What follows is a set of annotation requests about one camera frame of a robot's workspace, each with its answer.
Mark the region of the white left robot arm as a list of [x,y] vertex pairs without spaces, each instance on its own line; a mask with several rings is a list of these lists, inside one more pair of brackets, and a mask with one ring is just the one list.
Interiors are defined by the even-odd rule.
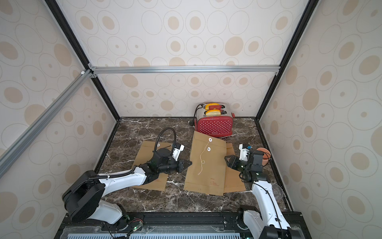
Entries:
[[173,155],[169,149],[161,148],[153,152],[148,162],[130,170],[112,174],[86,171],[62,196],[70,220],[80,223],[93,219],[110,225],[127,225],[122,207],[106,202],[102,197],[124,188],[149,184],[162,173],[181,173],[192,165],[191,161],[175,159]]

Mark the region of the kraft file bag stack top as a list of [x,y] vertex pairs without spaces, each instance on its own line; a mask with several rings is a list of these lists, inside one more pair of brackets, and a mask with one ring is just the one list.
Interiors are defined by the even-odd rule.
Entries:
[[224,193],[226,142],[195,131],[184,190],[207,195]]

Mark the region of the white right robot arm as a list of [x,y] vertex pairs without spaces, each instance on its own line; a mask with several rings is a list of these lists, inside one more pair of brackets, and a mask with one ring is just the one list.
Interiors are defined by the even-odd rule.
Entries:
[[240,155],[229,155],[224,159],[229,168],[239,172],[242,182],[251,183],[259,210],[244,209],[241,221],[255,239],[302,239],[303,235],[293,229],[281,212],[273,188],[263,172],[263,160],[269,160],[269,152],[241,146]]

